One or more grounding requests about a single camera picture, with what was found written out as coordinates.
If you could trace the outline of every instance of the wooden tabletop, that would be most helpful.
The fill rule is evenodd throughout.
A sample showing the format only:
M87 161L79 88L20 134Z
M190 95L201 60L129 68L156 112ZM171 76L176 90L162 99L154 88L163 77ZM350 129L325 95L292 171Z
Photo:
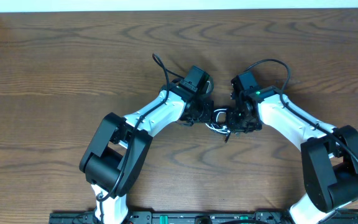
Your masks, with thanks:
M182 75L206 70L216 105L234 103L230 80L246 66L283 60L294 103L358 130L358 9L0 14L0 223L94 208L78 164L106 114L157 97L154 52ZM286 75L274 63L254 73L262 86ZM300 153L276 130L225 144L203 124L174 123L154 138L127 204L243 212L289 208L304 193Z

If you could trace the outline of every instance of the wooden table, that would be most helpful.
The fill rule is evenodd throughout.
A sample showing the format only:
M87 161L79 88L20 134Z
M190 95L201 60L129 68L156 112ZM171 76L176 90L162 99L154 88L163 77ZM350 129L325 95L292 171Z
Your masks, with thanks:
M180 74L206 70L216 105L234 103L230 80L246 66L283 60L294 103L358 130L358 9L0 14L0 223L94 208L79 161L106 114L157 96L165 80L153 52ZM266 63L255 76L281 86L285 71ZM288 208L304 193L300 153L276 130L224 144L203 124L170 124L127 203L241 212Z

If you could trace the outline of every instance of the robotic arm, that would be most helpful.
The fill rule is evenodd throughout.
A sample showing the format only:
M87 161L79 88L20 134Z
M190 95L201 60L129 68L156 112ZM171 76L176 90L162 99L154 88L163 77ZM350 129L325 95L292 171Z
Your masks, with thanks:
M286 66L274 59L261 62L264 61ZM167 75L167 70L159 62ZM214 110L213 101L208 97L213 90L213 79L193 66L184 79L167 82L158 97L139 111L124 117L114 113L104 117L80 162L80 170L85 173L96 195L93 213L96 222L212 224L226 221L243 223L238 219L251 217L217 214L221 218L215 219L215 215L209 214L190 218L194 214L186 214L188 218L184 220L183 215L170 214L175 218L169 221L167 214L144 212L143 219L136 219L138 215L128 215L126 194L140 174L153 137L166 125L178 120L188 126L206 123L210 130L225 135L226 142L231 133L258 131L265 124L282 133L300 150L306 194L288 212L269 212L270 215L265 217L263 212L257 212L254 220L246 223L277 223L276 218L281 215L282 224L320 224L331 217L338 221L332 223L348 223L345 220L357 218L358 215L337 214L337 211L358 199L358 132L351 126L336 128L324 123L294 105L283 94L290 77L287 66L288 79L281 90L274 86L259 86L250 69L261 62L251 65L231 80L234 89L231 98L236 101L235 108ZM226 120L220 123L218 117L222 113L226 114ZM109 142L121 145L127 152L120 155L109 147ZM343 162L333 167L332 157L342 157ZM75 219L71 216L65 221L74 223ZM82 220L80 223L94 223L87 222L87 215ZM50 223L54 221L65 223L62 217L51 214Z

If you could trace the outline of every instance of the white wall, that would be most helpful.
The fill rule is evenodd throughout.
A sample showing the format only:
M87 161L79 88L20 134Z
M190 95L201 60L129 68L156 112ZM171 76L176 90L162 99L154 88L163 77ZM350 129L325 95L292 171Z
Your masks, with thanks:
M358 7L358 0L0 0L0 12Z

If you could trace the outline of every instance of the black and white robotic arm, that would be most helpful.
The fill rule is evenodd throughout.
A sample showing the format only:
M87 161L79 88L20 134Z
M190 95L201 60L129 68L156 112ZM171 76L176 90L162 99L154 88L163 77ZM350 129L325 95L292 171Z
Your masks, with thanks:
M212 131L226 135L226 141L231 133L261 130L265 124L292 142L301 151L306 194L289 209L288 223L321 223L358 199L358 132L354 128L336 128L312 117L282 90L261 88L249 69L231 82L235 108L213 109L208 97L213 80L194 66L184 79L164 85L158 97L139 111L124 117L110 113L102 120L80 163L97 198L94 215L98 220L124 221L126 193L140 174L153 137L178 120L189 126L206 123ZM223 123L218 122L221 113L226 113ZM126 148L126 154L111 149L109 142ZM332 157L343 157L343 163L333 167Z

